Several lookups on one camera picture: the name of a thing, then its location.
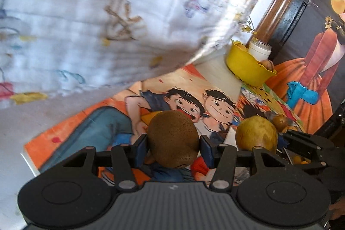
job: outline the white jar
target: white jar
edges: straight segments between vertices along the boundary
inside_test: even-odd
[[[248,53],[259,62],[268,59],[271,52],[272,47],[267,43],[254,39],[249,42]]]

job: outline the illustrated blue pants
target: illustrated blue pants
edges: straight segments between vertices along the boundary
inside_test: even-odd
[[[111,106],[98,108],[80,123],[39,171],[44,172],[86,146],[105,151],[109,146],[130,144],[132,135],[132,123],[127,115]]]

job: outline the printed cloth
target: printed cloth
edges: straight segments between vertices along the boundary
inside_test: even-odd
[[[219,49],[257,0],[0,0],[0,108],[157,77]]]

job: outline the cartoon boy's face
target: cartoon boy's face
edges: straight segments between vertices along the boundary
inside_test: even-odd
[[[213,96],[203,95],[205,110],[222,124],[229,124],[232,121],[234,110],[225,101],[220,101]]]
[[[170,98],[164,97],[171,110],[178,110],[184,113],[193,122],[198,122],[200,117],[200,108],[193,103],[186,101],[179,94],[172,95]]]

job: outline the illustrated boy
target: illustrated boy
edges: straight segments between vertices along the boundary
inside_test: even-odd
[[[140,92],[140,96],[128,96],[125,99],[126,110],[132,121],[134,135],[138,138],[145,134],[147,125],[140,119],[140,108],[151,112],[178,110],[184,113],[192,122],[198,122],[204,116],[205,109],[194,96],[182,89],[172,88],[165,94],[152,93],[150,90]]]
[[[207,135],[211,141],[220,144],[227,135],[236,104],[218,90],[205,90],[205,92],[202,97],[206,114],[195,125],[200,135]]]

